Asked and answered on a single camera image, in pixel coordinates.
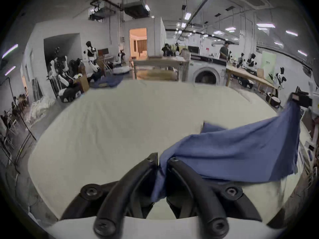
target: curtain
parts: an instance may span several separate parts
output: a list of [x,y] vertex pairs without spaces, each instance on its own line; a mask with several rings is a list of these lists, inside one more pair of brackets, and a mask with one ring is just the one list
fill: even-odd
[[147,50],[147,40],[138,40],[138,53],[141,54],[143,50]]

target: washing machine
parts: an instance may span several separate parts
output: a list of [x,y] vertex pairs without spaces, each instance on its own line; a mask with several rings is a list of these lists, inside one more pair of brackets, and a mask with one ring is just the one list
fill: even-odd
[[225,86],[226,60],[191,54],[188,82],[198,82]]

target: green poster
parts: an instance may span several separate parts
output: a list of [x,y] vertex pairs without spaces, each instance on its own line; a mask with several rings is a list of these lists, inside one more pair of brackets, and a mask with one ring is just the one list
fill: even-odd
[[267,51],[263,51],[263,57],[261,60],[261,68],[264,70],[264,77],[270,83],[273,83],[269,74],[274,75],[275,71],[275,64],[276,64],[276,54],[270,53]]

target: blue cloth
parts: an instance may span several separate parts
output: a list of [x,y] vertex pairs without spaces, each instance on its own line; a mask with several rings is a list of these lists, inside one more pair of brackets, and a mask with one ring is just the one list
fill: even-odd
[[123,75],[110,75],[99,78],[96,82],[90,83],[92,88],[114,88],[123,80]]
[[289,101],[279,116],[238,128],[225,130],[205,123],[200,134],[187,136],[162,153],[152,201],[165,197],[167,161],[171,157],[211,179],[259,183],[294,173],[299,121],[300,108]]

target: wall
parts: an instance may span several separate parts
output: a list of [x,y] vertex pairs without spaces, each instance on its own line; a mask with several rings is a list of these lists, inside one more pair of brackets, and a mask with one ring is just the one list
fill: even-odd
[[124,22],[124,53],[126,59],[130,53],[130,29],[146,28],[147,30],[147,54],[159,56],[161,52],[161,18],[138,18]]
[[34,75],[29,73],[30,82],[27,81],[29,93],[32,92],[31,79],[37,77],[43,95],[55,98],[50,82],[46,80],[48,73],[44,59],[43,39],[73,33],[80,33],[82,57],[83,52],[87,50],[85,45],[87,41],[91,41],[93,47],[97,49],[109,48],[111,55],[117,56],[118,54],[117,16],[112,16],[110,22],[106,19],[104,23],[82,19],[60,19],[37,23],[30,35],[22,59],[22,65],[27,65],[28,69],[31,68],[30,53],[33,51]]
[[73,38],[69,40],[69,42],[70,42],[70,47],[69,47],[68,53],[66,54],[66,56],[68,57],[68,63],[72,59],[77,60],[77,58],[82,57],[80,35],[79,34],[75,35]]
[[160,37],[161,37],[161,47],[164,47],[166,43],[166,31],[165,31],[165,26],[162,21],[162,18],[160,19]]
[[[12,93],[15,97],[18,97],[20,94],[25,94],[24,86],[22,83],[20,68],[17,66],[12,70],[7,77],[10,78],[10,83],[12,87]],[[8,111],[11,108],[11,102],[13,102],[9,81],[6,80],[2,86],[0,86],[0,114],[4,114],[4,110]]]
[[[281,100],[281,106],[284,106],[287,102],[289,94],[295,92],[297,86],[301,88],[302,91],[309,92],[309,80],[310,78],[303,72],[301,63],[277,52],[266,50],[269,53],[276,54],[276,65],[275,74],[280,73],[280,67],[285,68],[284,76],[287,79],[284,82],[284,89],[278,92],[278,97]],[[261,64],[262,54],[255,53],[255,61],[257,65]]]

